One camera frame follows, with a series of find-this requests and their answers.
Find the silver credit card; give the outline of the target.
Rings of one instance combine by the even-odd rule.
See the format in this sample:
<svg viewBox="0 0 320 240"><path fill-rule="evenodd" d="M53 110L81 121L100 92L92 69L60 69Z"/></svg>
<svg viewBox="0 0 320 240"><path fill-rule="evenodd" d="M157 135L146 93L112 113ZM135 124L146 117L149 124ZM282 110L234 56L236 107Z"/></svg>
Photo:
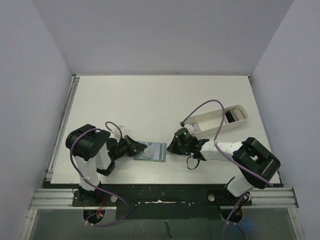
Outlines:
<svg viewBox="0 0 320 240"><path fill-rule="evenodd" d="M146 159L153 159L155 155L155 148L154 146L149 146L144 149L142 156Z"/></svg>
<svg viewBox="0 0 320 240"><path fill-rule="evenodd" d="M155 142L153 147L153 160L156 162L165 162L167 155L167 144Z"/></svg>

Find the green leather card holder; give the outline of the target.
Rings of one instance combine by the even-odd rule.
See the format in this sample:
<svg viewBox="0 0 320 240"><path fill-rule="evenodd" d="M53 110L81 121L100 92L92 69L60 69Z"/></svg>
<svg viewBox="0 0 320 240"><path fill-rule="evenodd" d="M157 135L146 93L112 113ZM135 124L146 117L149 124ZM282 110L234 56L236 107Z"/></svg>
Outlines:
<svg viewBox="0 0 320 240"><path fill-rule="evenodd" d="M147 146L142 152L133 157L136 161L160 162L164 163L171 152L167 150L167 144L163 142L139 141Z"/></svg>

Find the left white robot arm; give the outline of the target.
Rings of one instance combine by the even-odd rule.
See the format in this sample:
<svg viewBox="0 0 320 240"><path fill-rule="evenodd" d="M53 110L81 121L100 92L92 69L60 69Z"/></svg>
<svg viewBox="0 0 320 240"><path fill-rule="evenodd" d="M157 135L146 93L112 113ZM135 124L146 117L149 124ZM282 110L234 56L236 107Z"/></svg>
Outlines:
<svg viewBox="0 0 320 240"><path fill-rule="evenodd" d="M102 199L102 187L98 174L109 176L116 161L124 156L134 157L143 152L147 145L133 140L128 135L123 135L123 126L107 121L111 124L107 130L98 129L91 124L68 134L65 146L70 151L71 164L80 177L78 185L79 196L83 197L88 204L95 206Z"/></svg>

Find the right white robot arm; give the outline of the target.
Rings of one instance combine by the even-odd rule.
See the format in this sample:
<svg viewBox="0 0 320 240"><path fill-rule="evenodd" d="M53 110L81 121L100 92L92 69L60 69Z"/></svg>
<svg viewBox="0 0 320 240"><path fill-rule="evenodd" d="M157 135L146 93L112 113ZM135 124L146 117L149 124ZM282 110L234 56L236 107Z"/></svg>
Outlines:
<svg viewBox="0 0 320 240"><path fill-rule="evenodd" d="M191 157L198 163L219 160L235 164L241 174L232 178L222 192L223 200L230 205L254 188L263 190L267 186L271 187L271 179L281 166L278 158L254 137L239 142L197 139L185 127L174 134L167 151Z"/></svg>

